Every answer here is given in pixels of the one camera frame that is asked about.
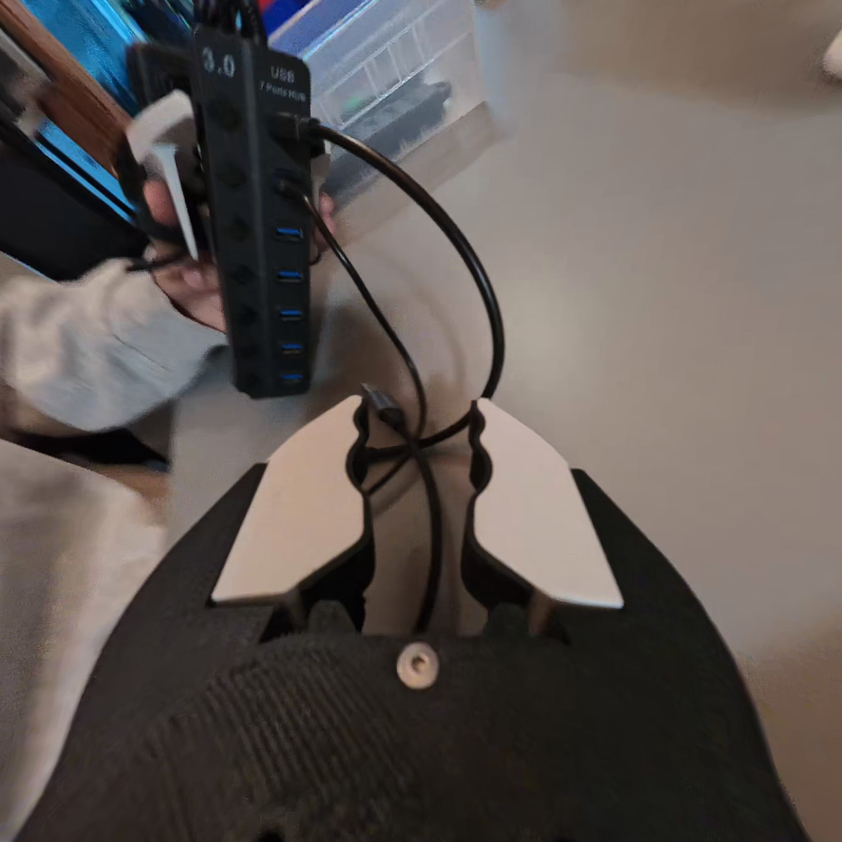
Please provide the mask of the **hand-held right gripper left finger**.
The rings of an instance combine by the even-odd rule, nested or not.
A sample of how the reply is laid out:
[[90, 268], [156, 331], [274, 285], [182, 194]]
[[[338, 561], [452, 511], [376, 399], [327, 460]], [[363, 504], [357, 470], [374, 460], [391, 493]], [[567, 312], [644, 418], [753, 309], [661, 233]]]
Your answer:
[[367, 473], [368, 407], [352, 395], [289, 437], [266, 461], [211, 591], [215, 605], [282, 606], [296, 621], [321, 602], [365, 620], [375, 572]]

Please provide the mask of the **black device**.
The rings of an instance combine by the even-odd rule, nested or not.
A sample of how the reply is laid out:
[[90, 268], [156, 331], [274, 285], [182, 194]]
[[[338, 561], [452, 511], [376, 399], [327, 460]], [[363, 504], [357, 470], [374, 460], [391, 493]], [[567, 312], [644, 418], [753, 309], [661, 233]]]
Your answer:
[[342, 128], [379, 151], [414, 143], [440, 126], [453, 96], [448, 80], [427, 82], [415, 77], [374, 103]]

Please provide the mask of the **brown wooden board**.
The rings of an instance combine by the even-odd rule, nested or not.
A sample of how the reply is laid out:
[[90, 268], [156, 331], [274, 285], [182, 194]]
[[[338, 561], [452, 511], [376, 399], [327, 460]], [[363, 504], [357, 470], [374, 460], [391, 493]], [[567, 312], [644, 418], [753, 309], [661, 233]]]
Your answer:
[[130, 115], [19, 1], [1, 2], [2, 30], [46, 72], [49, 85], [39, 105], [64, 134], [110, 174]]

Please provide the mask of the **person's left forearm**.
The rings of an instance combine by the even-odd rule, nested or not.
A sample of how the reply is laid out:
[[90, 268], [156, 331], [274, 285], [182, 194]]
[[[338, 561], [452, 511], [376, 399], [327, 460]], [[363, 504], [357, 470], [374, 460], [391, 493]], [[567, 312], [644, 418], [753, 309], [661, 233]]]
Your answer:
[[108, 260], [66, 283], [2, 284], [2, 386], [61, 425], [130, 425], [179, 397], [226, 333], [187, 318], [152, 271]]

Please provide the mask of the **person's left hand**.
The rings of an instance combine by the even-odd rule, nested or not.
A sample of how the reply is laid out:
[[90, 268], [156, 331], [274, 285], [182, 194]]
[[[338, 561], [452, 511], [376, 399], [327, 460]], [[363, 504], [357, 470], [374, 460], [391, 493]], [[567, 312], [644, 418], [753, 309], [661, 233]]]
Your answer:
[[[150, 214], [162, 226], [179, 229], [177, 212], [167, 184], [159, 180], [144, 184], [144, 198]], [[189, 256], [154, 268], [152, 277], [171, 303], [187, 318], [218, 332], [226, 331], [216, 265], [209, 258]]]

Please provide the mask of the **black USB hub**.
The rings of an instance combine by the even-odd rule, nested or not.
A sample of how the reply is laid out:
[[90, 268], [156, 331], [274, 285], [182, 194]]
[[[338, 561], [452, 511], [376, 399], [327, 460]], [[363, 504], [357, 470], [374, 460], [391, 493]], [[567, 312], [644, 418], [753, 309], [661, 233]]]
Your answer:
[[251, 398], [310, 386], [310, 72], [254, 37], [198, 25], [192, 93], [232, 380]]

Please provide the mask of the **white desk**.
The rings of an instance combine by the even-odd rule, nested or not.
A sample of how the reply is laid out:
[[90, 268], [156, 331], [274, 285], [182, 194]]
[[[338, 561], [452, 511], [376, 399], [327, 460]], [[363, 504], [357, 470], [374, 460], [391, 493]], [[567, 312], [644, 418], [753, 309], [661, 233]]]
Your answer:
[[668, 557], [809, 834], [840, 809], [840, 2], [486, 2], [406, 161], [499, 297], [495, 400]]

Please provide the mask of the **clear plastic storage box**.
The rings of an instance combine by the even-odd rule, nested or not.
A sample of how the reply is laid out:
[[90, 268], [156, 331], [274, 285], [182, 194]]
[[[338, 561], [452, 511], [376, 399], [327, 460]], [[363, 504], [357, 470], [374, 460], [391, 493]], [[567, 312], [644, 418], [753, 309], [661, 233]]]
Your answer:
[[426, 136], [384, 152], [362, 142], [392, 161], [448, 132], [485, 100], [473, 2], [309, 2], [281, 23], [284, 6], [266, 10], [268, 46], [304, 61], [311, 115], [337, 132], [352, 137], [342, 128], [415, 77], [452, 83], [446, 117]]

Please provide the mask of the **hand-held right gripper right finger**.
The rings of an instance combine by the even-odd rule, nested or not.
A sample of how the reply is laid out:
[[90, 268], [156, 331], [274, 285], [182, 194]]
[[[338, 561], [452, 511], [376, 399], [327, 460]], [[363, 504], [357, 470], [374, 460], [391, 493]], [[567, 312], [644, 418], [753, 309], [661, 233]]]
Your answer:
[[559, 606], [619, 611], [625, 600], [573, 470], [525, 423], [482, 397], [471, 407], [460, 576], [489, 615]]

